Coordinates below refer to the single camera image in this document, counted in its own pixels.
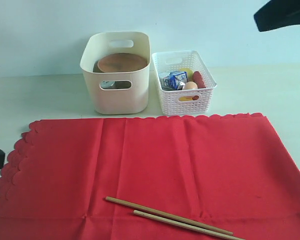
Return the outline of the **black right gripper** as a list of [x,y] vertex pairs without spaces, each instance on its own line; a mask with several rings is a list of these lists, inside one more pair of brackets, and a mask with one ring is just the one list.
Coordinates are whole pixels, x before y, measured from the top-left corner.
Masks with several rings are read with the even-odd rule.
[[300,25],[300,0],[270,0],[253,19],[259,32]]

